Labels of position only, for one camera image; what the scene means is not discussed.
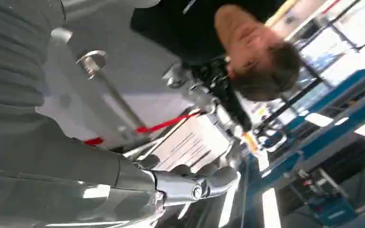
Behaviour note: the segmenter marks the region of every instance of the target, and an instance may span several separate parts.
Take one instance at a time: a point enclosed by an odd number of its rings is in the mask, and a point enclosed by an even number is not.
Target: black shirt
[[[214,15],[225,4],[236,4],[265,22],[284,0],[162,0],[147,9],[135,9],[131,28],[157,42],[183,61],[200,63],[224,54],[214,28]]]

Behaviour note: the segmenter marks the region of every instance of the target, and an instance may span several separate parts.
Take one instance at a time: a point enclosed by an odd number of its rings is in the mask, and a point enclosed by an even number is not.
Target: red strap
[[[193,116],[196,116],[198,114],[201,114],[201,112],[198,111],[198,112],[195,112],[193,114],[181,115],[181,116],[179,116],[177,118],[171,119],[169,121],[166,121],[164,123],[158,124],[158,125],[153,126],[151,128],[139,127],[139,128],[136,129],[136,132],[138,132],[138,133],[152,133],[152,132],[155,132],[155,131],[160,130],[162,128],[165,128],[165,127],[174,125],[174,124],[180,122],[183,119],[189,119],[189,118],[191,118]],[[84,142],[85,142],[86,145],[96,146],[96,145],[102,144],[104,142],[104,140],[102,138],[100,138],[100,137],[97,137],[97,138],[94,138],[94,139],[86,140]]]
[[[94,139],[89,139],[85,141],[86,145],[89,146],[95,146],[95,145],[100,145],[104,142],[104,140],[100,137],[94,138]]]
[[[174,124],[180,122],[183,119],[189,119],[189,118],[191,118],[191,117],[193,117],[195,115],[198,115],[200,113],[201,112],[199,111],[199,112],[195,112],[193,114],[181,115],[181,116],[179,116],[177,118],[171,119],[169,121],[166,121],[164,123],[158,124],[158,125],[153,126],[151,128],[139,127],[139,128],[136,129],[136,132],[138,132],[138,133],[151,133],[151,132],[155,132],[155,131],[160,130],[162,128],[165,128],[165,127],[174,125]]]

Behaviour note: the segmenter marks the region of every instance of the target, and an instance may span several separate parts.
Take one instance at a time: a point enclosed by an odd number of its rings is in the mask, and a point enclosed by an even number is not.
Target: short brown hair
[[[269,61],[271,67],[262,62]],[[252,101],[271,101],[290,90],[296,83],[300,69],[300,56],[288,42],[270,46],[259,59],[247,64],[231,79],[232,86]]]

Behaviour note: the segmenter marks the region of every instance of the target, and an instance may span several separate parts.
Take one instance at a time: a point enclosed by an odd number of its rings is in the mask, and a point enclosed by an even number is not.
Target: red cable
[[[199,112],[195,112],[193,114],[181,115],[181,116],[179,116],[177,118],[171,119],[169,121],[166,121],[164,123],[158,124],[158,125],[153,126],[151,128],[139,127],[139,128],[136,129],[136,132],[138,132],[138,133],[152,133],[152,132],[155,132],[155,131],[160,130],[162,128],[165,128],[165,127],[174,125],[174,124],[180,122],[183,119],[189,119],[189,118],[191,118],[191,117],[193,117],[195,115],[198,115],[200,113],[201,112],[199,111]]]
[[[332,7],[334,7],[340,0],[335,0],[331,5],[328,6],[324,11],[322,11],[322,14],[326,14]]]
[[[135,131],[137,133],[152,133],[152,132],[155,132],[157,130],[160,130],[162,128],[165,128],[165,127],[168,127],[168,126],[171,126],[171,125],[174,125],[178,122],[180,122],[181,120],[183,119],[189,119],[193,116],[196,116],[198,114],[201,114],[202,112],[201,111],[198,111],[198,112],[195,112],[193,114],[187,114],[187,115],[181,115],[177,118],[174,118],[174,119],[171,119],[169,121],[166,121],[164,123],[161,123],[161,124],[158,124],[156,126],[153,126],[151,128],[147,128],[147,127],[139,127],[137,128]],[[104,142],[104,140],[101,138],[101,137],[97,137],[97,138],[94,138],[94,139],[89,139],[89,140],[86,140],[84,141],[84,143],[86,145],[90,145],[90,146],[96,146],[96,145],[100,145]]]
[[[104,140],[100,137],[97,137],[97,138],[94,138],[94,139],[89,139],[89,140],[86,140],[84,141],[84,143],[86,145],[89,145],[89,146],[95,146],[95,145],[100,145],[104,142]]]

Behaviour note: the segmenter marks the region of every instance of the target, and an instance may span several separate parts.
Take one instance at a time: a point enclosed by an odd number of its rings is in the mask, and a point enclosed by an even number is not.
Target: robotic hand
[[[164,74],[167,86],[178,90],[185,98],[212,114],[218,127],[229,136],[240,138],[252,124],[229,83],[226,61],[214,59],[201,66],[172,65]]]
[[[171,172],[144,172],[152,176],[156,190],[163,196],[164,206],[223,195],[238,180],[238,174],[232,167],[217,169],[214,164],[205,165],[196,174],[191,173],[186,165],[179,165]]]

